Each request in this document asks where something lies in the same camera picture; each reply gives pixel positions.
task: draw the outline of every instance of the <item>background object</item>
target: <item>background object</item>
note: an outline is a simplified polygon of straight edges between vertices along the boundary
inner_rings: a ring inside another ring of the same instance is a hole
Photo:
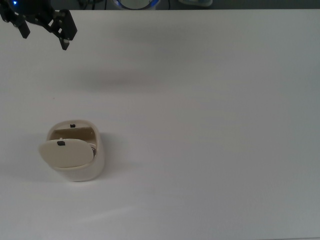
[[[78,0],[51,0],[55,9],[82,10]],[[112,0],[95,4],[95,10],[118,10]],[[178,0],[162,0],[157,10],[221,10],[221,9],[320,9],[319,0],[213,0],[209,7],[186,5]]]

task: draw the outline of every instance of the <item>white table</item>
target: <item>white table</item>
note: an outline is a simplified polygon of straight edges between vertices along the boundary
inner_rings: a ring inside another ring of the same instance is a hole
[[[6,240],[320,237],[320,11],[73,11],[67,51],[0,21]],[[97,125],[106,168],[66,182],[49,129]]]

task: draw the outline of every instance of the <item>container lid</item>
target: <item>container lid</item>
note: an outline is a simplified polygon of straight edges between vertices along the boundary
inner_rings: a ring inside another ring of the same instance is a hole
[[[94,152],[89,143],[80,139],[49,140],[39,146],[46,163],[56,168],[74,168],[90,163]]]

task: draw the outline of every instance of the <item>white container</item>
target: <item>white container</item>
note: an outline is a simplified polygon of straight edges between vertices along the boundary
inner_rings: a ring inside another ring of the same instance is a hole
[[[120,9],[127,10],[154,10],[160,0],[113,0]]]
[[[179,2],[187,5],[209,7],[213,3],[213,0],[179,0]]]
[[[73,182],[97,177],[105,166],[105,153],[97,127],[89,121],[70,120],[54,125],[39,146],[43,160]]]

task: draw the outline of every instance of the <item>open container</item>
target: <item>open container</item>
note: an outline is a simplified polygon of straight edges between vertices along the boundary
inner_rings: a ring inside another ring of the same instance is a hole
[[[105,154],[97,127],[86,120],[54,125],[39,146],[43,160],[73,182],[97,177],[104,168]]]

